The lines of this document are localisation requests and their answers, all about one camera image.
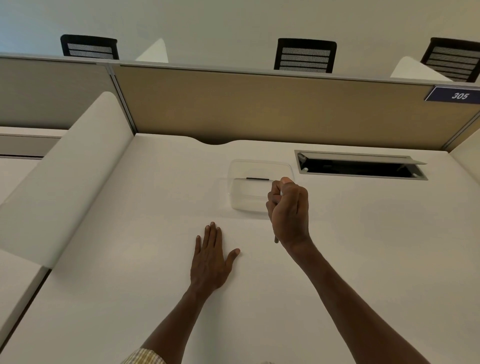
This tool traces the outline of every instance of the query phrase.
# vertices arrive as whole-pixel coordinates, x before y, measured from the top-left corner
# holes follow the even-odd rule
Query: left hand
[[[233,261],[240,254],[240,249],[234,249],[224,260],[222,245],[222,230],[214,222],[205,227],[203,244],[197,235],[190,270],[190,288],[204,299],[223,286],[232,271]]]

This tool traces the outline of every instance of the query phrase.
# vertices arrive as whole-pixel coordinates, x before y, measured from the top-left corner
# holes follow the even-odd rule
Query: chair backrest
[[[64,34],[60,42],[64,56],[119,59],[117,40],[113,38]]]
[[[280,38],[274,70],[332,73],[336,42]]]
[[[480,43],[432,38],[421,63],[452,81],[475,82],[480,73]]]

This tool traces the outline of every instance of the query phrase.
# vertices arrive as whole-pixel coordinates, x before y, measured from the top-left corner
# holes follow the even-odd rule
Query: right hand
[[[312,243],[308,231],[308,192],[304,187],[288,177],[273,181],[266,206],[273,232],[287,251]]]

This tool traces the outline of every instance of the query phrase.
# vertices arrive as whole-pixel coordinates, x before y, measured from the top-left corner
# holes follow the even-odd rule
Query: blue name plate
[[[457,102],[460,104],[480,104],[480,90],[434,86],[425,101]]]

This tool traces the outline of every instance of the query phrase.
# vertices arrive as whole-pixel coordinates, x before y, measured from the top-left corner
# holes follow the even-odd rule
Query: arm
[[[357,364],[428,364],[335,272],[308,231],[308,193],[288,178],[274,181],[268,215],[275,236],[317,290]]]
[[[206,226],[203,244],[200,236],[196,238],[190,287],[142,348],[153,350],[167,364],[180,364],[193,325],[205,301],[225,283],[239,253],[240,249],[235,249],[224,260],[222,230],[216,228],[214,222]]]

